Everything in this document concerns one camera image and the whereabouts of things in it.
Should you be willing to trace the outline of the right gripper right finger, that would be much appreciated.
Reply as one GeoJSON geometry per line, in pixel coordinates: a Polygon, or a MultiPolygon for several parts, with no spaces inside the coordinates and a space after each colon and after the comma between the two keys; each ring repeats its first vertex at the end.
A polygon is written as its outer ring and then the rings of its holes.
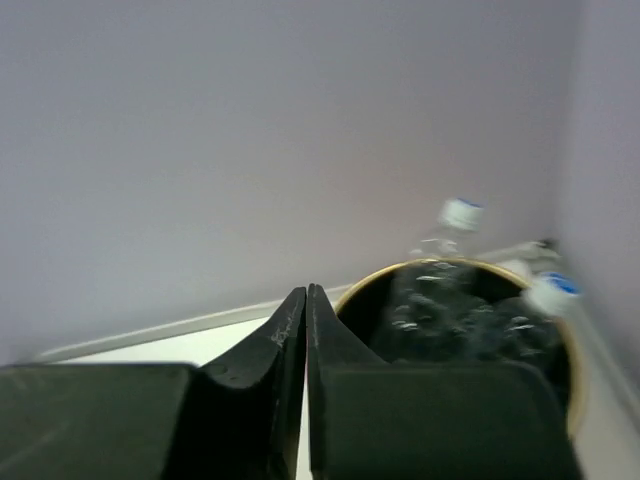
{"type": "Polygon", "coordinates": [[[389,364],[308,288],[316,479],[580,479],[550,385],[518,363],[389,364]]]}

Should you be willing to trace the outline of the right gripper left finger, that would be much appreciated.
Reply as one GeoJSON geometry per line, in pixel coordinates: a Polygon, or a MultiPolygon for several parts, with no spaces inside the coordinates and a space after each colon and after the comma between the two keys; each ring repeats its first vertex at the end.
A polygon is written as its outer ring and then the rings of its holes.
{"type": "Polygon", "coordinates": [[[306,291],[202,366],[27,364],[1,370],[5,479],[292,479],[306,291]]]}

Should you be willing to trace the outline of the clear bottle long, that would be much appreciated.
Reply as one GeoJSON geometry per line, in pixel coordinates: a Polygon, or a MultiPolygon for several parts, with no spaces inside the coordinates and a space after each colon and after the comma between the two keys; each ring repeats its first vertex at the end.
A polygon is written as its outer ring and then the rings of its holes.
{"type": "Polygon", "coordinates": [[[518,296],[495,304],[492,316],[482,323],[478,357],[546,369],[560,345],[556,321],[572,309],[580,296],[580,288],[563,274],[537,275],[518,296]]]}

